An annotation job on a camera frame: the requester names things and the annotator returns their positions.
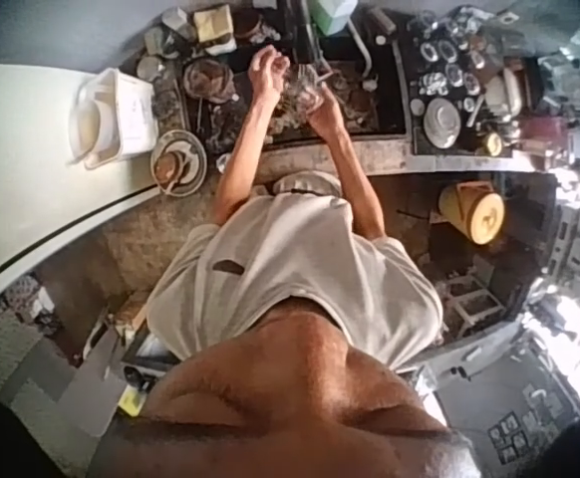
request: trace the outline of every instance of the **countertop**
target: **countertop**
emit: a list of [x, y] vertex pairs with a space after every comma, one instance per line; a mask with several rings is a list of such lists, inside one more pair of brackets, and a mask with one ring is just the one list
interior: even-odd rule
[[[407, 90], [403, 62], [398, 42], [393, 42], [395, 58], [400, 69], [402, 91]], [[163, 108], [167, 115], [159, 118], [160, 134], [172, 129], [188, 128], [186, 112], [181, 110], [181, 100], [174, 102], [174, 98], [181, 98], [176, 92], [176, 73], [172, 65], [164, 77], [155, 84], [158, 92], [169, 92], [162, 95], [171, 99], [169, 106]], [[406, 122], [408, 131], [412, 131], [409, 99], [402, 98], [406, 108]], [[514, 151], [512, 157], [491, 157], [479, 155], [458, 154], [426, 154], [415, 155], [412, 134], [394, 135], [392, 137], [371, 138], [353, 136], [354, 148], [361, 161], [363, 169], [368, 175], [406, 174], [417, 172], [446, 172], [446, 171], [535, 171], [528, 154]], [[313, 169], [326, 172], [335, 172], [334, 164], [330, 160], [327, 147], [322, 143], [293, 145], [264, 150], [259, 161], [256, 181], [268, 182], [284, 175]]]
[[93, 75], [0, 65], [0, 293], [46, 257], [158, 194], [148, 155], [86, 170], [67, 133]]

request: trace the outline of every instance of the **hand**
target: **hand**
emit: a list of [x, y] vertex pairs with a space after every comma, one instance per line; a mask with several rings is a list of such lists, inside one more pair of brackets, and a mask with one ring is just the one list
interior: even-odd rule
[[250, 63], [248, 77], [252, 83], [253, 102], [263, 102], [273, 107], [279, 103], [285, 86], [284, 76], [290, 60], [272, 45], [259, 50]]
[[334, 140], [337, 134], [346, 131], [341, 107], [337, 97], [324, 83], [320, 90], [323, 103], [308, 115], [308, 123], [312, 129], [326, 142]]

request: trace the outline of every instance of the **white t-shirt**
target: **white t-shirt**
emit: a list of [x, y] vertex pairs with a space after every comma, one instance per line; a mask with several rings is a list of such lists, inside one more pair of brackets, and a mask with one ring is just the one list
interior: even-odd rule
[[396, 367], [435, 338], [440, 300], [401, 242], [368, 241], [352, 219], [345, 199], [283, 193], [250, 199], [221, 228], [198, 226], [148, 300], [148, 327], [186, 359], [300, 297]]

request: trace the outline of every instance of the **yellow container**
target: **yellow container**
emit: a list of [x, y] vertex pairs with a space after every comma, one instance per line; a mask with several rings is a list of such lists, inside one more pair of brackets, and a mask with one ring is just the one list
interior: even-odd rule
[[438, 209], [453, 227], [475, 244], [487, 244], [502, 227], [505, 204], [488, 181], [471, 181], [446, 187]]

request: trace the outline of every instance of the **wrist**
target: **wrist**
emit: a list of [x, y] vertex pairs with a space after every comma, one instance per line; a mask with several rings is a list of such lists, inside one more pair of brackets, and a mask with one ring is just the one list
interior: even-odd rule
[[324, 136], [324, 140], [328, 146], [334, 146], [347, 141], [350, 138], [348, 131], [342, 124], [334, 126], [328, 134]]
[[281, 96], [275, 94], [259, 94], [252, 97], [252, 109], [273, 112], [279, 103]]

